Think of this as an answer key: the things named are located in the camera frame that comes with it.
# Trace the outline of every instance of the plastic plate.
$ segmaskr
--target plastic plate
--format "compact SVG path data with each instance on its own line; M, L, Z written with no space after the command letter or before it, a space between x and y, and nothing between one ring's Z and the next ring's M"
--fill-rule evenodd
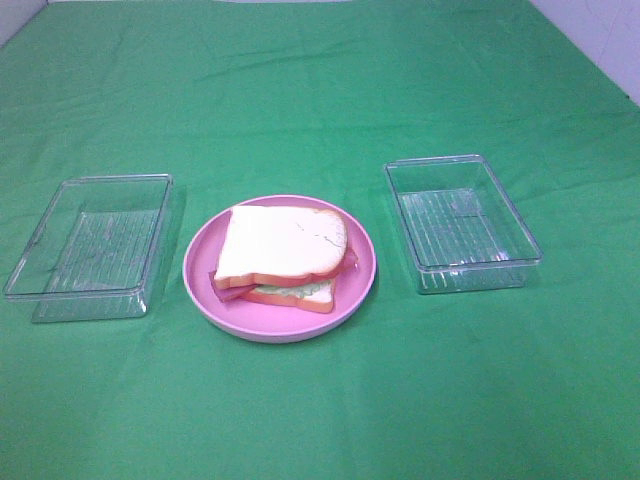
M331 203L301 195L270 195L240 205L332 208L342 214L347 224L349 245L358 256L358 263L337 277L335 306L331 313L307 312L241 299L222 303L213 293L209 272L215 268L224 242L231 216L228 208L200 228L184 257L185 286L205 317L222 330L246 340L287 343L321 335L340 325L358 309L373 284L376 255L369 235L353 216Z

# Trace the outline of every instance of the white wall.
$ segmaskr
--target white wall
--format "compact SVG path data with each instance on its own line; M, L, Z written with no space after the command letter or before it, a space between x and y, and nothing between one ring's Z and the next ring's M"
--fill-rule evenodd
M640 0L530 0L640 105Z
M47 0L0 0L0 46L46 4Z

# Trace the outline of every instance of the green fabric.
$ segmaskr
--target green fabric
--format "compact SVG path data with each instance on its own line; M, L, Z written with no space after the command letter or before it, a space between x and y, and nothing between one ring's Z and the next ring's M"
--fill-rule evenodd
M0 274L58 183L175 176L166 290L134 320L0 302L3 479L640 477L640 111L524 0L55 3L0 50ZM539 240L521 289L420 296L382 175L481 153ZM198 228L323 198L378 278L315 339L211 325Z

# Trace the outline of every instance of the sandwich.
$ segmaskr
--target sandwich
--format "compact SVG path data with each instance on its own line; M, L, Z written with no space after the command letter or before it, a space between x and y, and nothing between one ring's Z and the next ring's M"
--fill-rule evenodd
M334 210L237 205L210 280L223 302L240 298L328 313L336 277L356 261Z

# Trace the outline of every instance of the transparent tray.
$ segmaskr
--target transparent tray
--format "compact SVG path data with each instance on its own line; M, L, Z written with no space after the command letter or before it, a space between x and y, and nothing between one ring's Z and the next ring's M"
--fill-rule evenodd
M542 252L480 155L384 167L419 293L521 287Z
M63 182L4 287L34 322L144 315L165 243L170 175Z

